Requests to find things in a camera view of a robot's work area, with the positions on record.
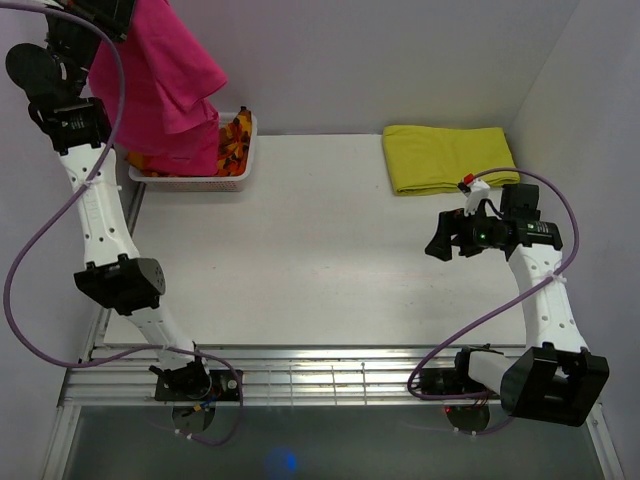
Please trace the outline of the aluminium frame rail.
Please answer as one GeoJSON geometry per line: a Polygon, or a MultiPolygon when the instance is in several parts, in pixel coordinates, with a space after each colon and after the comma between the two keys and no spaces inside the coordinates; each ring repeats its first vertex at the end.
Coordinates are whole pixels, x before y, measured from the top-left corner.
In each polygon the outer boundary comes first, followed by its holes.
{"type": "MultiPolygon", "coordinates": [[[[210,348],[242,371],[248,407],[427,407],[406,381],[422,350],[374,347],[210,348]]],[[[71,455],[81,410],[89,406],[154,406],[153,350],[129,353],[124,345],[96,346],[97,367],[65,376],[43,478],[60,479],[71,455]]]]}

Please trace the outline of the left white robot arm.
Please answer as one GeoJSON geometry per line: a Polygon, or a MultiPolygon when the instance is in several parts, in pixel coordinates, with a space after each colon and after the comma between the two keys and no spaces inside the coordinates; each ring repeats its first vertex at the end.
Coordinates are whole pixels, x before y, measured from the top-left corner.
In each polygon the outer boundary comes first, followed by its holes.
{"type": "Polygon", "coordinates": [[[132,1],[36,1],[26,9],[45,16],[46,44],[13,46],[5,67],[73,190],[63,208],[78,208],[84,237],[76,287],[140,331],[146,348],[157,352],[159,363],[150,370],[162,385],[200,400],[211,393],[212,376],[161,303],[166,281],[159,262],[141,257],[125,220],[113,148],[120,123],[109,120],[100,99],[82,95],[100,45],[114,49],[126,39],[134,7],[132,1]]]}

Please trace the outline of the pink trousers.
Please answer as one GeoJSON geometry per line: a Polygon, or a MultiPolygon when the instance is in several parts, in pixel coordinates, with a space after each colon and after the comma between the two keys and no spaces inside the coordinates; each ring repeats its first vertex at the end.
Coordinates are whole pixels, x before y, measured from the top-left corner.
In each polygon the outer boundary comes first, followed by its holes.
{"type": "Polygon", "coordinates": [[[218,171],[219,113],[211,95],[227,76],[167,1],[137,2],[116,64],[101,45],[89,74],[117,132],[149,169],[186,177],[218,171]]]}

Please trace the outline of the white plastic basket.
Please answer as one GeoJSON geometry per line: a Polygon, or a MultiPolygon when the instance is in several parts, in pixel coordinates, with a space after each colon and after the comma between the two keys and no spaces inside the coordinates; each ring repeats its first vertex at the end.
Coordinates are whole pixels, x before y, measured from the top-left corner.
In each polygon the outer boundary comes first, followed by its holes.
{"type": "MultiPolygon", "coordinates": [[[[221,113],[220,123],[228,122],[236,114],[221,113]]],[[[254,165],[254,158],[257,147],[258,121],[252,113],[254,133],[251,135],[249,149],[249,159],[247,170],[237,177],[199,177],[199,178],[176,178],[176,177],[147,177],[143,176],[137,169],[129,165],[129,178],[135,182],[146,185],[151,190],[164,192],[240,192],[248,184],[249,176],[254,165]]]]}

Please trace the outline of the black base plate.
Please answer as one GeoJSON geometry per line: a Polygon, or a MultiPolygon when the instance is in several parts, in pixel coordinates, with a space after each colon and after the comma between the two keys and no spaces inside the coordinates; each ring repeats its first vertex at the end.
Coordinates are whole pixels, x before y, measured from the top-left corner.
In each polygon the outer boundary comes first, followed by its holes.
{"type": "Polygon", "coordinates": [[[498,395],[455,368],[425,368],[419,374],[420,392],[445,399],[498,399],[498,395]]]}
{"type": "Polygon", "coordinates": [[[169,385],[158,379],[152,396],[160,402],[198,402],[214,399],[217,402],[239,402],[239,381],[230,370],[210,369],[209,379],[186,390],[171,389],[169,385]]]}

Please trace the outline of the folded yellow trousers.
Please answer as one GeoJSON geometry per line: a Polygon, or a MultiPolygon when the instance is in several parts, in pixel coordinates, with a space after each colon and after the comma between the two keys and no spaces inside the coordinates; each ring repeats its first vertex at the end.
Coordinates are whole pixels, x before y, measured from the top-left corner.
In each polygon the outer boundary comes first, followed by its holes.
{"type": "Polygon", "coordinates": [[[500,127],[391,125],[383,130],[382,147],[397,196],[453,193],[464,177],[494,168],[499,171],[484,177],[492,187],[520,180],[500,127]]]}

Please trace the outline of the orange patterned trousers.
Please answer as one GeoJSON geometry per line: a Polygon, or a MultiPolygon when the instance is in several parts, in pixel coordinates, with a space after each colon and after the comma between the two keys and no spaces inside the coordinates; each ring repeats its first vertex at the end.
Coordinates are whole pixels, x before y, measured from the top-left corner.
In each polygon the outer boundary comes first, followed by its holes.
{"type": "Polygon", "coordinates": [[[213,141],[213,131],[210,131],[191,159],[130,152],[125,160],[147,177],[237,177],[247,170],[253,133],[252,112],[241,106],[232,120],[221,123],[218,141],[213,141]]]}

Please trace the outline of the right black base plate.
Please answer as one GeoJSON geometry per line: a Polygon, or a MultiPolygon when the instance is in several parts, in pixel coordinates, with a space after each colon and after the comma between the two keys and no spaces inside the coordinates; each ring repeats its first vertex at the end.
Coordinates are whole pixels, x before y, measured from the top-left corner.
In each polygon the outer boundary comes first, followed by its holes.
{"type": "Polygon", "coordinates": [[[425,368],[419,374],[420,392],[445,399],[498,399],[498,395],[455,368],[425,368]]]}

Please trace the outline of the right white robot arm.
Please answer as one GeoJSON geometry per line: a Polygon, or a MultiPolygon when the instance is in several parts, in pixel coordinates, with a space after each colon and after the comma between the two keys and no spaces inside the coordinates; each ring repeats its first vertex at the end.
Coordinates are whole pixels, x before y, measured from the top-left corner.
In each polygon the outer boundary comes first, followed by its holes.
{"type": "Polygon", "coordinates": [[[511,360],[490,346],[465,347],[439,387],[425,379],[425,393],[474,397],[496,394],[507,415],[528,420],[582,425],[609,378],[602,356],[592,354],[580,334],[563,277],[558,227],[541,219],[539,189],[506,185],[493,216],[489,186],[473,176],[458,185],[464,207],[440,213],[427,255],[449,261],[485,250],[504,253],[523,299],[526,350],[511,360]]]}

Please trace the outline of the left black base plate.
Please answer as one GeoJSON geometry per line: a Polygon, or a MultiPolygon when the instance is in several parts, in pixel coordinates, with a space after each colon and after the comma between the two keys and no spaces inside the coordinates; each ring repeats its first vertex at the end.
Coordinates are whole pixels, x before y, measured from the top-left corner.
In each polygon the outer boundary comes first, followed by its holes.
{"type": "Polygon", "coordinates": [[[210,369],[209,379],[186,390],[171,389],[169,385],[158,379],[152,396],[160,402],[198,402],[214,399],[217,402],[239,402],[239,381],[230,370],[210,369]]]}

